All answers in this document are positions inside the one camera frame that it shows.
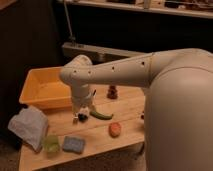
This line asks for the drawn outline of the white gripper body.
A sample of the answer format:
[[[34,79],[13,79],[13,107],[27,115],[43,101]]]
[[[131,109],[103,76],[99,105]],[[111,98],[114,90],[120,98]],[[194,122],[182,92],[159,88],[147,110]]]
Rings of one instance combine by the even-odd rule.
[[[93,97],[96,94],[96,91],[90,91],[89,94],[85,97],[72,97],[72,111],[73,111],[73,121],[74,122],[85,122],[90,111],[94,108],[93,106]]]

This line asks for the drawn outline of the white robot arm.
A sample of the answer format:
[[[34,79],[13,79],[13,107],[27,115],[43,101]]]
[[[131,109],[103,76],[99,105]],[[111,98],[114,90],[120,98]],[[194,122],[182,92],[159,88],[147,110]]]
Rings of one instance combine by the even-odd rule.
[[[148,171],[213,171],[213,54],[202,49],[147,53],[94,65],[85,55],[62,67],[76,106],[91,84],[143,87]]]

